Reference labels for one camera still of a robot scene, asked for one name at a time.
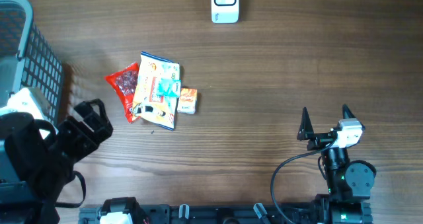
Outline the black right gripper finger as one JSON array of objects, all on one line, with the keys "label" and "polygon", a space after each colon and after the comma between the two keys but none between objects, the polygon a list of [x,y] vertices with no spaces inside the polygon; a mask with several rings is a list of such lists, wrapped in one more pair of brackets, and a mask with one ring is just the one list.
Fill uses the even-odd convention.
[{"label": "black right gripper finger", "polygon": [[346,104],[342,105],[342,129],[365,130],[365,126],[355,117],[355,115]]},{"label": "black right gripper finger", "polygon": [[302,110],[302,115],[301,115],[301,123],[297,133],[297,140],[299,141],[310,140],[310,139],[313,139],[314,136],[315,136],[315,133],[313,130],[310,117],[309,117],[309,113],[307,111],[307,108],[304,107]]}]

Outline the orange tissue pack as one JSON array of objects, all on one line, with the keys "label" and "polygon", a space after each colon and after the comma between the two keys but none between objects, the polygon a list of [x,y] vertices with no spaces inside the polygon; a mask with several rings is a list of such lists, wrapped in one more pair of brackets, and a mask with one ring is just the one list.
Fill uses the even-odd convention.
[{"label": "orange tissue pack", "polygon": [[196,112],[198,91],[196,89],[182,88],[178,100],[177,111],[185,114]]}]

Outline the green tissue pack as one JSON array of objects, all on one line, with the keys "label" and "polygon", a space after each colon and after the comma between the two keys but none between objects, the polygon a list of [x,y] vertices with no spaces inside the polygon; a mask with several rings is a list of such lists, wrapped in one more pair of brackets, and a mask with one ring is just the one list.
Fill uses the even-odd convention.
[{"label": "green tissue pack", "polygon": [[160,96],[178,98],[181,92],[181,85],[181,80],[161,79],[157,87],[157,94]]}]

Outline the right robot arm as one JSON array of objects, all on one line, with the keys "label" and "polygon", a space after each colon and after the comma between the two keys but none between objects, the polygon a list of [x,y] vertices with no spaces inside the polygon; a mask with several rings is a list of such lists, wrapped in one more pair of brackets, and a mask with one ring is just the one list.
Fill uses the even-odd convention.
[{"label": "right robot arm", "polygon": [[311,202],[311,223],[371,224],[373,216],[367,201],[375,183],[377,171],[369,162],[351,161],[348,148],[357,145],[365,126],[347,105],[342,107],[343,119],[326,133],[313,130],[309,113],[302,111],[297,139],[307,140],[307,150],[321,155],[321,169],[328,193],[317,194]]}]

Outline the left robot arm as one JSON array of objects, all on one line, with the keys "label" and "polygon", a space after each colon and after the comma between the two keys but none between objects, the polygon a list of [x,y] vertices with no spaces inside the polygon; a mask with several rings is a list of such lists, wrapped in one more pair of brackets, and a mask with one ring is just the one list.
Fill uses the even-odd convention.
[{"label": "left robot arm", "polygon": [[81,202],[59,202],[63,187],[85,178],[75,163],[96,151],[113,133],[100,99],[79,103],[77,121],[68,116],[58,127],[28,112],[1,116],[1,222],[58,223],[58,208]]}]

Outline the white barcode scanner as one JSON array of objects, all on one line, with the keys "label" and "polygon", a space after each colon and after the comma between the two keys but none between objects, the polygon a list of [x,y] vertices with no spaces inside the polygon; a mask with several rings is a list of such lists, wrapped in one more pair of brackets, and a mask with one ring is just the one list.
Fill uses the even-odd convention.
[{"label": "white barcode scanner", "polygon": [[211,0],[211,20],[215,24],[233,24],[239,19],[240,0]]}]

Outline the red candy bag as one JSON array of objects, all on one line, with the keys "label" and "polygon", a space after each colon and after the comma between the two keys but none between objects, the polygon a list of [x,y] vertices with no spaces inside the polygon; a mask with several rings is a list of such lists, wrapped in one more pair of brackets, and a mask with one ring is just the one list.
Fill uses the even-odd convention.
[{"label": "red candy bag", "polygon": [[132,108],[138,71],[138,62],[133,62],[125,69],[104,77],[104,80],[110,84],[120,99],[124,107],[124,116],[130,124],[136,121],[132,115]]}]

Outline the yellow wet wipes pack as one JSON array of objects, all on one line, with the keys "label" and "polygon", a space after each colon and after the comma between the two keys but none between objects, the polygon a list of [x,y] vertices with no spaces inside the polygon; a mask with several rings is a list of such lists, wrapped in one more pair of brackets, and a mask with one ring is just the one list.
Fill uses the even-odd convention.
[{"label": "yellow wet wipes pack", "polygon": [[133,119],[174,129],[174,117],[178,99],[160,95],[158,88],[162,79],[180,79],[180,65],[168,59],[141,52],[137,86],[132,102]]}]

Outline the grey plastic basket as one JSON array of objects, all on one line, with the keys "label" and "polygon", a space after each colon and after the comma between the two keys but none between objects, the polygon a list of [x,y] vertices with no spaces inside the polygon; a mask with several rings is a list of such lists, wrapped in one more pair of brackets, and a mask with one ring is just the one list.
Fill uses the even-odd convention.
[{"label": "grey plastic basket", "polygon": [[64,68],[34,22],[28,0],[1,0],[1,106],[23,87],[38,87],[58,123]]}]

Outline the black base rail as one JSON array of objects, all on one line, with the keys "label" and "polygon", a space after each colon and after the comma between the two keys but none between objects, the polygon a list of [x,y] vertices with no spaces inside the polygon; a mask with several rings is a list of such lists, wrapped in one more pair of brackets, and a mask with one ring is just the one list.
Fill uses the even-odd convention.
[{"label": "black base rail", "polygon": [[[310,203],[284,203],[280,208],[294,223],[373,223],[368,203],[337,204],[328,208]],[[179,214],[179,206],[165,204],[142,205],[141,209],[147,214],[147,223],[287,223],[273,205],[264,206],[262,217],[252,205],[190,205],[182,214]]]}]

